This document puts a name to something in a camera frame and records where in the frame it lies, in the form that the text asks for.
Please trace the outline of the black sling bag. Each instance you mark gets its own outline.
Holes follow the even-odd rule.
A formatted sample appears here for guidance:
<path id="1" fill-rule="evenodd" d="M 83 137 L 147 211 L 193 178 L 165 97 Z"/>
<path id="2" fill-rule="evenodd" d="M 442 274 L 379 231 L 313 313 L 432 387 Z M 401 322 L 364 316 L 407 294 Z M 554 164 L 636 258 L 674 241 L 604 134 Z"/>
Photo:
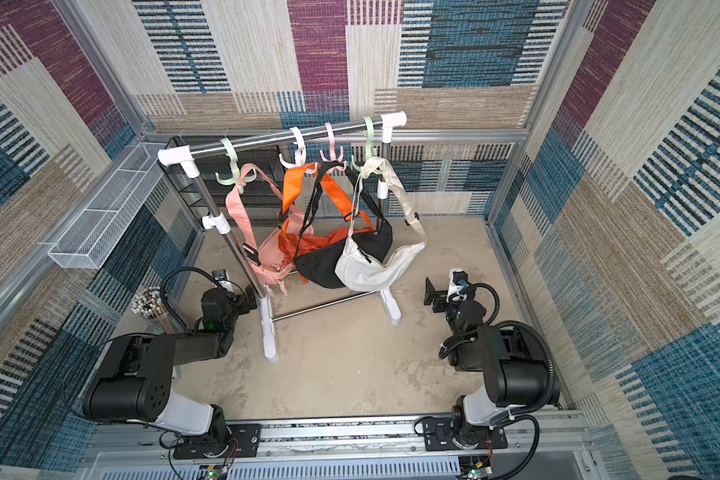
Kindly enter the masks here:
<path id="1" fill-rule="evenodd" d="M 304 279 L 327 289 L 343 288 L 345 284 L 336 275 L 335 268 L 343 254 L 349 229 L 339 228 L 324 237 L 315 235 L 311 229 L 321 197 L 324 195 L 329 197 L 344 220 L 349 221 L 354 218 L 352 200 L 328 174 L 328 167 L 325 164 L 312 163 L 289 170 L 285 177 L 283 207 L 288 208 L 295 202 L 296 195 L 302 190 L 303 178 L 308 170 L 315 173 L 315 183 L 304 217 L 296 233 L 283 231 L 280 234 L 280 248 L 292 258 L 296 270 Z M 392 246 L 392 227 L 378 207 L 377 201 L 369 193 L 362 192 L 360 198 L 381 225 L 376 226 L 370 219 L 369 213 L 361 210 L 357 217 L 362 219 L 366 226 L 355 230 L 351 238 L 364 254 L 382 261 Z"/>

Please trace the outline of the cream white sling bag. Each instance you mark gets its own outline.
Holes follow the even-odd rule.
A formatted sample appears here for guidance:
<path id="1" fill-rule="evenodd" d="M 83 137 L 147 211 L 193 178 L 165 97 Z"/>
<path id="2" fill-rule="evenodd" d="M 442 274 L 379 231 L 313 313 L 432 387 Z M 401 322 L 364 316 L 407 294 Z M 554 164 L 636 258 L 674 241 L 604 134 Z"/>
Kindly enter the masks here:
<path id="1" fill-rule="evenodd" d="M 366 254 L 353 239 L 354 215 L 360 212 L 359 201 L 363 193 L 363 181 L 371 174 L 377 174 L 383 178 L 388 189 L 400 203 L 406 222 L 421 239 L 419 243 L 403 245 L 397 248 L 385 263 L 381 263 L 370 254 Z M 390 288 L 406 272 L 416 256 L 425 249 L 426 244 L 426 233 L 389 161 L 379 156 L 366 160 L 359 170 L 359 178 L 355 181 L 348 236 L 343 253 L 335 267 L 337 277 L 346 287 L 358 292 L 376 292 Z"/>

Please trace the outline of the orange sling bag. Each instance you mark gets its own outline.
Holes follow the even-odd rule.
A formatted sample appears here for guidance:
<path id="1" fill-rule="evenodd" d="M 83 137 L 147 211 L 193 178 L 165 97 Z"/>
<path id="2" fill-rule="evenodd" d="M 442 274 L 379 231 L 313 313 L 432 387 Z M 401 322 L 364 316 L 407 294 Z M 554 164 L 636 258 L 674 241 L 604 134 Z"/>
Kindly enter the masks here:
<path id="1" fill-rule="evenodd" d="M 298 219 L 300 210 L 295 208 L 295 202 L 302 192 L 303 178 L 308 170 L 316 174 L 316 179 L 308 203 L 308 212 Z M 312 211 L 319 206 L 319 187 L 343 215 L 344 220 L 351 220 L 351 199 L 330 175 L 320 173 L 317 162 L 290 169 L 285 174 L 282 207 L 279 212 L 279 248 L 293 261 L 304 280 L 325 288 L 342 288 L 344 284 L 336 276 L 335 266 L 338 257 L 343 253 L 349 228 L 339 228 L 327 236 L 314 233 L 311 225 L 314 221 Z"/>

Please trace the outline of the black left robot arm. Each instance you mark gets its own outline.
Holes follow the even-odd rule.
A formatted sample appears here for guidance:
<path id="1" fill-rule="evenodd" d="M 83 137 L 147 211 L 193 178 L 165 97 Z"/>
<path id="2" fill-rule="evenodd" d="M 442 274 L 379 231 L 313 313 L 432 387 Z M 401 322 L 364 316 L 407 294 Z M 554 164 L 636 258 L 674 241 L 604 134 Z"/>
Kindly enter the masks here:
<path id="1" fill-rule="evenodd" d="M 171 432 L 176 459 L 241 456 L 254 429 L 238 433 L 223 409 L 200 403 L 172 388 L 174 369 L 225 357 L 234 342 L 237 320 L 257 308 L 252 286 L 230 281 L 225 270 L 211 273 L 182 267 L 166 276 L 198 273 L 213 287 L 201 297 L 202 315 L 187 332 L 133 333 L 113 338 L 82 401 L 85 419 L 98 423 L 141 423 Z"/>

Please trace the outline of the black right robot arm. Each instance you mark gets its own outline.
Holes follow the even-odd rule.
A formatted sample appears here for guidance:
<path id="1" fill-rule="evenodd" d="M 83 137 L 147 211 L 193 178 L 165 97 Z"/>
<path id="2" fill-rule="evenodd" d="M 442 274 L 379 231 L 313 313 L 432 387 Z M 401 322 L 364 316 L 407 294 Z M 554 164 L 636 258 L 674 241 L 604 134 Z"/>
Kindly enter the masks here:
<path id="1" fill-rule="evenodd" d="M 451 335 L 438 356 L 457 372 L 479 373 L 482 384 L 460 396 L 446 417 L 422 417 L 414 426 L 428 451 L 503 449 L 512 420 L 557 402 L 551 349 L 531 326 L 499 322 L 500 297 L 466 272 L 454 270 L 446 289 L 425 281 L 424 304 L 445 315 Z"/>

